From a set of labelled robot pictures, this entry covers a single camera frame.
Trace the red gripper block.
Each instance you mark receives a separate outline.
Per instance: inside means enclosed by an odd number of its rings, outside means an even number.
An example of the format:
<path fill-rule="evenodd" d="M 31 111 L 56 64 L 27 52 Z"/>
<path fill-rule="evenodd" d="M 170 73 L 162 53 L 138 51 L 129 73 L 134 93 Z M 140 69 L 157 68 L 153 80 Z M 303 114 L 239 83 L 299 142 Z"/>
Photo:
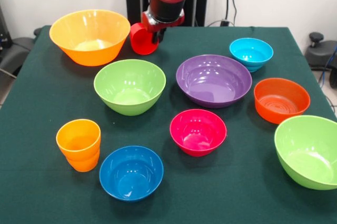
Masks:
<path fill-rule="evenodd" d="M 172 22 L 161 22 L 157 20 L 150 10 L 146 10 L 142 13 L 142 23 L 144 28 L 150 32 L 153 33 L 152 36 L 152 43 L 157 44 L 159 38 L 163 38 L 166 29 L 168 27 L 175 27 L 181 25 L 185 20 L 185 14 L 184 11 L 181 10 L 179 17 L 172 21 Z"/>

